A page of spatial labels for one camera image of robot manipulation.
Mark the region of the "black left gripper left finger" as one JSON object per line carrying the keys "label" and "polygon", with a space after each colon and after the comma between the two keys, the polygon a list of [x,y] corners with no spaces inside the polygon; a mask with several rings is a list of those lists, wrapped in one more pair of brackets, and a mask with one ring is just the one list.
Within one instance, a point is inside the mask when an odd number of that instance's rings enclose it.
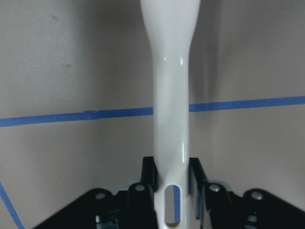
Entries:
{"label": "black left gripper left finger", "polygon": [[128,188],[128,207],[135,210],[154,210],[154,193],[157,186],[158,172],[153,156],[142,160],[142,173],[139,182]]}

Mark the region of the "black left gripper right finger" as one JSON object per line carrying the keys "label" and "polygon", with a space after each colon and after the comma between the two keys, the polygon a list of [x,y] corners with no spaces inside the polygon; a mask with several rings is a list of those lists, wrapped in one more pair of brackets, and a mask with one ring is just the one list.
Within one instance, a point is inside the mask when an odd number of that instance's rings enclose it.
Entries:
{"label": "black left gripper right finger", "polygon": [[226,183],[209,180],[198,158],[189,160],[189,192],[196,217],[203,217],[205,210],[233,212],[231,189]]}

